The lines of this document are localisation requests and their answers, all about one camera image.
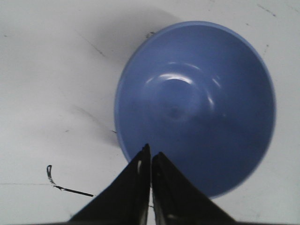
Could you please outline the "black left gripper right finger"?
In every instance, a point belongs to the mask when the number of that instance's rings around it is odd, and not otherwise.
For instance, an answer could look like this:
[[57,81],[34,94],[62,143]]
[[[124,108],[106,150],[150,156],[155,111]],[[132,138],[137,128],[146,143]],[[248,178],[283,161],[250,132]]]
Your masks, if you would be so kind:
[[162,152],[152,159],[152,196],[157,223],[235,222],[195,188]]

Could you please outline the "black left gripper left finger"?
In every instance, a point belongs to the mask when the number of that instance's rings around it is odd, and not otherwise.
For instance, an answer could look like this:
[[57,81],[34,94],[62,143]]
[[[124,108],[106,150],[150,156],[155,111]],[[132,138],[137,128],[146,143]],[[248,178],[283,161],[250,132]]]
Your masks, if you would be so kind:
[[146,223],[150,197],[150,146],[69,220],[70,223]]

